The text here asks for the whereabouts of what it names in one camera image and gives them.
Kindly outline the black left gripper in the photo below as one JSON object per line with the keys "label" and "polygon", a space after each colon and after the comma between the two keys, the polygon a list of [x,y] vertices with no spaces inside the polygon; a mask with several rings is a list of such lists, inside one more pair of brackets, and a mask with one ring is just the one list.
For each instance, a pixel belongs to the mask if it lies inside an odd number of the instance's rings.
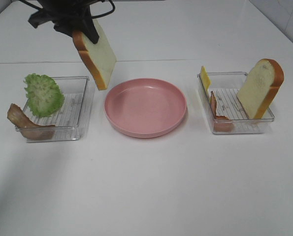
{"label": "black left gripper", "polygon": [[41,8],[28,19],[34,28],[52,22],[56,31],[72,33],[73,30],[80,30],[93,44],[98,43],[99,34],[90,8],[81,0],[39,0],[38,3]]}

